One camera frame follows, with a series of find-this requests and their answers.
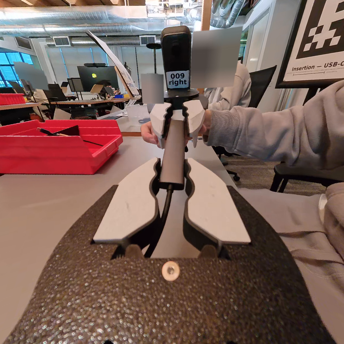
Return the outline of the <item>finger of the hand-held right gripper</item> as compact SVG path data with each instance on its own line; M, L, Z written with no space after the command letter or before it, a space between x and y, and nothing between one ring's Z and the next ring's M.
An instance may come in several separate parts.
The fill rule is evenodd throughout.
M172 104L154 104L150 112L150 123L153 138L157 139L158 146L162 149L166 145L166 134L165 134L165 123L168 117L168 110L171 108Z
M193 147L196 148L198 133L204 122L205 110L199 99L184 102L186 108L186 133L192 138Z

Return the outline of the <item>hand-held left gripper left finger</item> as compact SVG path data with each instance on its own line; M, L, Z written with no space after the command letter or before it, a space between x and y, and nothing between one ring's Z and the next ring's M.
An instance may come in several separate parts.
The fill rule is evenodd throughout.
M124 244L158 219L160 170L160 158L153 157L119 182L93 237L95 243Z

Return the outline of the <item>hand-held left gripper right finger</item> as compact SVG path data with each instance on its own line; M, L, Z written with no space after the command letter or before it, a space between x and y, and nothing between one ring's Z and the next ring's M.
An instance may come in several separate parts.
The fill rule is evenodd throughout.
M185 160L187 200L183 216L183 235L196 249L213 245L251 243L226 183L194 160Z

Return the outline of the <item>grey usb hub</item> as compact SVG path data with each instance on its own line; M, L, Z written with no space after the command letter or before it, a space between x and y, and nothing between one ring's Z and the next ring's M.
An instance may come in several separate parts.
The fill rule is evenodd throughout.
M161 237L168 217L173 192L184 189L184 136L184 121L172 119L169 125L159 177L159 188L166 189L166 200L158 229L153 234L151 243L144 254L146 258L151 257Z

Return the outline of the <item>person's right forearm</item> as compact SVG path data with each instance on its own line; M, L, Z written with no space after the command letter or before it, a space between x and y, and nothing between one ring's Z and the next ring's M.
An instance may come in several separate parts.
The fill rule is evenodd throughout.
M332 170L344 162L344 81L303 106L262 113L256 108L206 110L200 132L209 146L262 161Z

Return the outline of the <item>person's right hand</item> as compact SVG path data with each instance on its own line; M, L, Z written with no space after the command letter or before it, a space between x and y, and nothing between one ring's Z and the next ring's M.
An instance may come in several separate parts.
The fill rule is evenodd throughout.
M199 135L202 135L203 141L207 143L209 137L209 131L211 128L211 117L212 112L210 110L205 110L204 121L202 127L200 128ZM140 127L141 136L143 140L150 144L156 144L158 148L161 148L157 135L153 132L151 122L144 123Z

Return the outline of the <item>black floor lamp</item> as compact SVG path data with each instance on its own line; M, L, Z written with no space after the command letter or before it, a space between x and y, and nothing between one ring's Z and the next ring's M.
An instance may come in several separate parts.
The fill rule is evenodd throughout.
M154 73L157 73L156 51L161 49L160 43L148 43L146 47L153 51Z

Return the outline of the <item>black monitor screen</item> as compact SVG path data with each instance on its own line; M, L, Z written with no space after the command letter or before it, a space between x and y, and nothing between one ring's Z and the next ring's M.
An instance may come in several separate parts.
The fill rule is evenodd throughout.
M84 91L90 92L94 85L111 86L118 89L118 78L114 66L77 66Z

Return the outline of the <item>large red plastic bin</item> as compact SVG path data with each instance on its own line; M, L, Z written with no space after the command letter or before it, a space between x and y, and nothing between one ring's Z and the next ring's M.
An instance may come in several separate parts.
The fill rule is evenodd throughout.
M1 174L95 174L123 142L116 120L32 120L0 128Z

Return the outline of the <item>person's grey clothing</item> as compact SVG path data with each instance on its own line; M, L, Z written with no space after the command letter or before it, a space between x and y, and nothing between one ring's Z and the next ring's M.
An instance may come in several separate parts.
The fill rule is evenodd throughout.
M239 193L279 234L336 343L344 342L344 183L303 196L266 189Z

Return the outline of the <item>black white marker sign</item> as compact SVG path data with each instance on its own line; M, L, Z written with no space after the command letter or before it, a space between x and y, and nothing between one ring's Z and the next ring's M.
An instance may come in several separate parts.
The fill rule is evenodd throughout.
M323 88L343 77L344 1L300 1L275 88Z

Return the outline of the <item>small red bin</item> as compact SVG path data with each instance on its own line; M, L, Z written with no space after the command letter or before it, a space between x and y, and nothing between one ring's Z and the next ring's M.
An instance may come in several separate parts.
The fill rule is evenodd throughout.
M18 93L1 93L0 94L0 105L17 105L17 104L25 104L26 101L24 99L24 94Z

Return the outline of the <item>silver ceiling duct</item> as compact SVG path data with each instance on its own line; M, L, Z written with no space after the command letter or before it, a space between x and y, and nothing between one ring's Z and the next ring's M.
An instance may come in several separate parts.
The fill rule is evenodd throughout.
M95 34L159 33L165 27L200 21L197 11L163 11L153 6L4 7L0 11L1 36L58 37Z
M213 0L210 26L221 29L230 28L248 2L247 0Z

